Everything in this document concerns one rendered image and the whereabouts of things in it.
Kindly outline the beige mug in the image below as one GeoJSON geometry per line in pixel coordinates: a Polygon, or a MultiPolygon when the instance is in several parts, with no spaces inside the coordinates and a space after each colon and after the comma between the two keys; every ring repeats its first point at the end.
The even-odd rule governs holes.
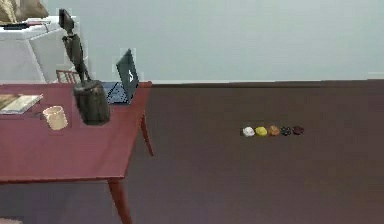
{"type": "Polygon", "coordinates": [[[43,115],[52,130],[61,130],[68,125],[62,106],[51,106],[43,111],[43,115]]]}

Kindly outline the tan cushion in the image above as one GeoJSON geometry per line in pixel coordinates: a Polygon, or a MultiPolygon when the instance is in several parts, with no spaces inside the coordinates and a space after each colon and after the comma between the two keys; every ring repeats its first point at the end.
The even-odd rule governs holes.
{"type": "Polygon", "coordinates": [[[0,23],[17,23],[48,15],[40,0],[0,0],[0,23]]]}

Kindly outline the red wooden table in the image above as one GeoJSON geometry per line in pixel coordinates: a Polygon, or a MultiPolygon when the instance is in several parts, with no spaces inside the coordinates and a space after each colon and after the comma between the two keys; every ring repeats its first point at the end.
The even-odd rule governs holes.
{"type": "Polygon", "coordinates": [[[0,94],[36,94],[43,99],[22,115],[0,115],[0,184],[105,180],[123,224],[133,224],[122,180],[136,136],[145,132],[145,107],[152,84],[142,82],[128,106],[112,105],[110,122],[87,126],[72,85],[5,84],[0,94]],[[52,130],[43,111],[62,106],[68,125],[52,130]]]}

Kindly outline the white cabinet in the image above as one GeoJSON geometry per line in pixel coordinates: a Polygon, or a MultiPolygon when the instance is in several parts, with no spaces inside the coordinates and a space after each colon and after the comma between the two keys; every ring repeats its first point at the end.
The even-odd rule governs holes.
{"type": "Polygon", "coordinates": [[[0,27],[0,84],[40,84],[57,80],[57,70],[74,70],[62,37],[58,16],[43,19],[22,30],[0,27]]]}

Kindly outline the pale open book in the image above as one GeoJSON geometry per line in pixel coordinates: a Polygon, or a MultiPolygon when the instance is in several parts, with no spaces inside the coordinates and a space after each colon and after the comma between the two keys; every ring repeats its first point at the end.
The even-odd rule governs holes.
{"type": "Polygon", "coordinates": [[[43,95],[0,94],[0,114],[23,114],[43,95]]]}

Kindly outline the brown wooden chair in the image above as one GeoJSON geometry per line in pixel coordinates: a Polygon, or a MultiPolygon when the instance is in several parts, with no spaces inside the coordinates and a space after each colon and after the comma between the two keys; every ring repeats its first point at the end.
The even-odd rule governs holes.
{"type": "Polygon", "coordinates": [[[79,83],[80,77],[77,72],[71,70],[56,71],[58,83],[79,83]]]}

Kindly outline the dark desk lamp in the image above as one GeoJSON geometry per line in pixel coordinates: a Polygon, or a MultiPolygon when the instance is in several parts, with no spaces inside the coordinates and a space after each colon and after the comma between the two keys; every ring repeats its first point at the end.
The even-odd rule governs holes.
{"type": "Polygon", "coordinates": [[[73,87],[73,96],[82,121],[86,125],[104,125],[110,121],[110,110],[102,82],[90,77],[81,39],[74,32],[74,20],[64,8],[59,9],[59,26],[66,32],[62,41],[80,79],[73,87]]]}

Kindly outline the dark open laptop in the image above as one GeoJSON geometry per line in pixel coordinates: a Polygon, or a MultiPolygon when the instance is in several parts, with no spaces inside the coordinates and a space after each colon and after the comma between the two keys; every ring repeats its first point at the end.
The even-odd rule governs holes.
{"type": "Polygon", "coordinates": [[[107,102],[109,104],[130,104],[139,86],[139,78],[130,49],[117,62],[116,68],[120,80],[102,83],[107,102]]]}

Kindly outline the black flat remote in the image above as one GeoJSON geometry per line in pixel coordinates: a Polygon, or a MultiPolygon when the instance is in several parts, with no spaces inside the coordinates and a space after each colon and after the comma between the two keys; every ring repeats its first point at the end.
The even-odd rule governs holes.
{"type": "Polygon", "coordinates": [[[30,27],[28,23],[12,23],[0,25],[3,30],[23,30],[30,27]]]}

